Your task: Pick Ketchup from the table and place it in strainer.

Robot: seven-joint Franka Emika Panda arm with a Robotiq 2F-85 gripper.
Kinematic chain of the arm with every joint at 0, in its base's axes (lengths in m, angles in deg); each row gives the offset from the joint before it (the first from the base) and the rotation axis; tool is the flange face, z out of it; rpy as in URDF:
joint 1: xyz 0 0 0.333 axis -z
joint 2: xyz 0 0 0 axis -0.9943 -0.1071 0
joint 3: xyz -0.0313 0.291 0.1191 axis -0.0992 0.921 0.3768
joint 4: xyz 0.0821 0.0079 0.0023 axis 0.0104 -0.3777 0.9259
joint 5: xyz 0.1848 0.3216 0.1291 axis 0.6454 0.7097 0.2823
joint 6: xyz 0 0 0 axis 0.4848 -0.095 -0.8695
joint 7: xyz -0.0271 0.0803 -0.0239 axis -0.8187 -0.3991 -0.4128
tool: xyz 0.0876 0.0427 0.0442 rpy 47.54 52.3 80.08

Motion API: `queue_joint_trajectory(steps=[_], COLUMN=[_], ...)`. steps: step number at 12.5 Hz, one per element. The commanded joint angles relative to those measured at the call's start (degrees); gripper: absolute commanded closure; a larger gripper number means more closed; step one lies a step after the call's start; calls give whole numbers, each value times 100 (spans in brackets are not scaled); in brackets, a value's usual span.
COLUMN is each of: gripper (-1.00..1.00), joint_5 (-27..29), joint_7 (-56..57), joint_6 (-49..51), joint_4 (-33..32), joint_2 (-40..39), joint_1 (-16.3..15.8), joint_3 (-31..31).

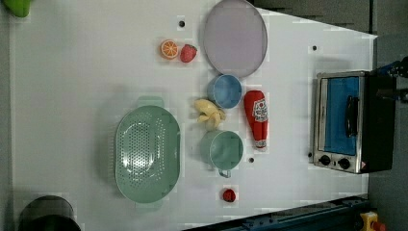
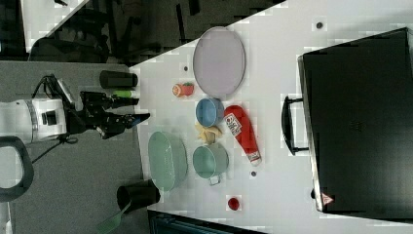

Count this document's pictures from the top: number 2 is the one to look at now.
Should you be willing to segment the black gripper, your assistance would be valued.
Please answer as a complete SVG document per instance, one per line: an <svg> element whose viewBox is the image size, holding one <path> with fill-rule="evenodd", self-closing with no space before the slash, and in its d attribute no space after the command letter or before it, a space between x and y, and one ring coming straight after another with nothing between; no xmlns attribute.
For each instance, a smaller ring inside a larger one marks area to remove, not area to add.
<svg viewBox="0 0 413 234"><path fill-rule="evenodd" d="M107 112L107 109L138 105L138 98L108 97L98 92L81 92L80 96L82 109L66 112L66 129L72 135L96 130L103 139L108 139L150 118L149 113L121 115Z"/></svg>

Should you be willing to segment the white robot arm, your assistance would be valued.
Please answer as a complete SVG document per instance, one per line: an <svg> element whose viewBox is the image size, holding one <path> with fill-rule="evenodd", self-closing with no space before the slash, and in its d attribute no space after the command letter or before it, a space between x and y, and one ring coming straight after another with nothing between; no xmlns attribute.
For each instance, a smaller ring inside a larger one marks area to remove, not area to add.
<svg viewBox="0 0 413 234"><path fill-rule="evenodd" d="M96 130L103 139L109 139L150 117L149 113L108 112L108 109L137 105L138 98L109 97L98 92L81 92L80 97L81 110L66 98L2 102L1 136L19 137L23 143L33 143Z"/></svg>

